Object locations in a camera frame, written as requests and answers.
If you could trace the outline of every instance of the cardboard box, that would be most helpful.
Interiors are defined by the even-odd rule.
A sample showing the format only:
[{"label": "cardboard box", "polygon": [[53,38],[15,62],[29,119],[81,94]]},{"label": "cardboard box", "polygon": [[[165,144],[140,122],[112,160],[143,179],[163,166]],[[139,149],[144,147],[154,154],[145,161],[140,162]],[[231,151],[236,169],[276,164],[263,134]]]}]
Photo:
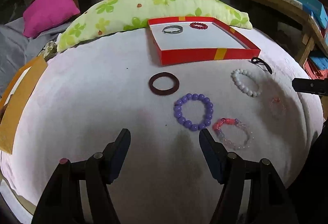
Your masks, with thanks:
[{"label": "cardboard box", "polygon": [[[192,22],[204,23],[208,28],[191,28]],[[165,17],[150,19],[148,24],[162,65],[251,59],[258,57],[261,51],[233,27],[213,17]],[[163,33],[163,28],[170,25],[182,26],[183,32],[175,35]]]},{"label": "cardboard box", "polygon": [[47,63],[42,56],[34,58],[18,70],[4,91],[0,100],[0,109],[6,107],[0,123],[0,150],[13,153],[22,112],[46,67]]},{"label": "cardboard box", "polygon": [[323,4],[318,0],[297,0],[303,5],[307,5],[314,13],[315,17],[318,19],[320,25],[323,28],[327,27],[328,16],[323,7]]}]

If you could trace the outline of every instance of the pillow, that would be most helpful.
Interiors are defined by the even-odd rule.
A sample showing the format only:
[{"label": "pillow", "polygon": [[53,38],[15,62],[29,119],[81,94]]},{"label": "pillow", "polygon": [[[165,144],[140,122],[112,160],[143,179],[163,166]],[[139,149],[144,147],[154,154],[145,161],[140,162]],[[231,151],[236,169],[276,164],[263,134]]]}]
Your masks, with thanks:
[{"label": "pillow", "polygon": [[23,13],[23,35],[35,38],[79,13],[73,0],[35,0]]},{"label": "pillow", "polygon": [[99,36],[144,28],[148,19],[176,16],[214,17],[227,25],[252,29],[247,13],[219,0],[104,0],[70,24],[57,51]]}]

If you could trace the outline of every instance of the bolt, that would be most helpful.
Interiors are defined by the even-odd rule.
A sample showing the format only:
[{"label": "bolt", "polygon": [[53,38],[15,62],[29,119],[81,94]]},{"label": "bolt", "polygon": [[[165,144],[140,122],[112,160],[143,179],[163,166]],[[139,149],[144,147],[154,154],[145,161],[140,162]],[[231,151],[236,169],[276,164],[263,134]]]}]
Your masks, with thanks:
[{"label": "bolt", "polygon": [[66,164],[68,162],[68,159],[66,159],[66,158],[62,158],[60,161],[59,161],[59,163],[61,164],[61,165],[64,165],[64,164]]},{"label": "bolt", "polygon": [[234,152],[229,152],[228,153],[228,158],[230,158],[230,159],[235,159],[237,157],[237,155],[234,153]]},{"label": "bolt", "polygon": [[262,159],[262,163],[264,164],[264,165],[270,165],[270,160],[268,160],[268,159],[266,159],[266,158],[263,158]]},{"label": "bolt", "polygon": [[102,158],[102,156],[103,156],[103,154],[101,153],[101,152],[97,152],[97,153],[95,153],[94,155],[93,155],[93,157],[95,158],[95,159],[100,159],[100,158]]}]

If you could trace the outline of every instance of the magenta cushion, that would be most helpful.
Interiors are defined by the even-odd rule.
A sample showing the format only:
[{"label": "magenta cushion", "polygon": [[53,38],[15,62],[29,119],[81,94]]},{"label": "magenta cushion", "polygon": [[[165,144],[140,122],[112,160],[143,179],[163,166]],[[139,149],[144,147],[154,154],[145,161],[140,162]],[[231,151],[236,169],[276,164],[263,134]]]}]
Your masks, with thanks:
[{"label": "magenta cushion", "polygon": [[35,38],[79,13],[73,0],[35,0],[23,13],[23,35]]}]

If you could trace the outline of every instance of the gray fabric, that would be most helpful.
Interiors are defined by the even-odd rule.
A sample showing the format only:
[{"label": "gray fabric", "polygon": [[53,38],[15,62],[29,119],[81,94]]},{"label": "gray fabric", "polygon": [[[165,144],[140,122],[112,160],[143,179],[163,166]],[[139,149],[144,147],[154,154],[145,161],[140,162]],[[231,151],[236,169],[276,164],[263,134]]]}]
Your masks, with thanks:
[{"label": "gray fabric", "polygon": [[51,28],[35,39],[23,35],[23,18],[0,25],[0,97],[19,68],[36,57],[46,43],[65,31],[69,25],[65,23]]}]

